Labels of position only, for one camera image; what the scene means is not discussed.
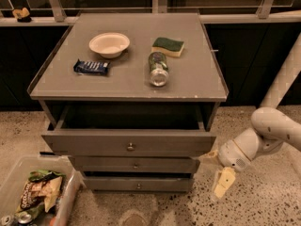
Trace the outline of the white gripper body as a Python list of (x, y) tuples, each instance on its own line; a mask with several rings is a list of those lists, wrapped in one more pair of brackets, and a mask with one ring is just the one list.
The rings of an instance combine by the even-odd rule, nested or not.
[(250, 148), (247, 140), (230, 139), (218, 149), (218, 159), (224, 167), (231, 167), (236, 171), (245, 170), (250, 165)]

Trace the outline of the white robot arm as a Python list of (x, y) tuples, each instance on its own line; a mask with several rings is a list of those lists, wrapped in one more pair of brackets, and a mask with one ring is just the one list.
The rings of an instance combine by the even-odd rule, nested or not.
[(211, 191), (216, 202), (260, 155), (276, 151), (284, 142), (301, 151), (301, 124), (277, 110), (285, 94), (301, 72), (301, 34), (278, 71), (260, 107), (250, 117), (250, 127), (202, 158), (217, 165)]

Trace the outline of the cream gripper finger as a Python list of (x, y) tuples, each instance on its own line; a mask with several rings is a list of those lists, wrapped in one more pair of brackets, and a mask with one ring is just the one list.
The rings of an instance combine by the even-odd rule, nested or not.
[(206, 164), (206, 165), (218, 165), (219, 161), (218, 161), (218, 150), (213, 150), (210, 151), (206, 154), (203, 154), (200, 158), (199, 161), (202, 164)]
[(212, 199), (218, 201), (223, 198), (236, 179), (236, 172), (233, 168), (224, 167), (219, 169), (214, 176)]

